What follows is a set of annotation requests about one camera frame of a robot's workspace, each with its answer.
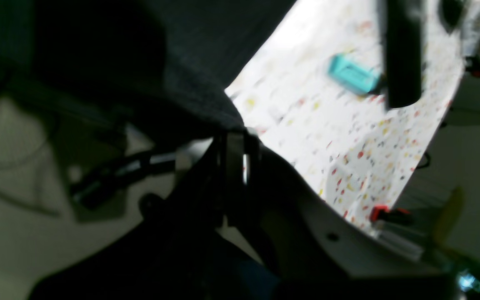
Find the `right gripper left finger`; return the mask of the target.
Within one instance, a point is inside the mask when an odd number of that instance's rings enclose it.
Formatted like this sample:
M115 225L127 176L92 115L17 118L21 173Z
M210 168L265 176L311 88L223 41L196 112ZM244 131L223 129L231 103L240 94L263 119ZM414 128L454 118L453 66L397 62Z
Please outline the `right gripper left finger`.
M145 195L143 220L98 253L42 279L31 300L203 299L203 272L215 228L243 192L244 132L215 136L202 157L162 199Z

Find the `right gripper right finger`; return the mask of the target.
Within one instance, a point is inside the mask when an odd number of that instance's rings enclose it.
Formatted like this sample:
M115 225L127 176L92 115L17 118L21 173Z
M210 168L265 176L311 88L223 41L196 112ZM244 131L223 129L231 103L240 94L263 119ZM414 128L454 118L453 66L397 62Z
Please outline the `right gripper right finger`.
M251 212L269 237L272 300L455 300L456 276L412 260L349 224L299 173L244 132Z

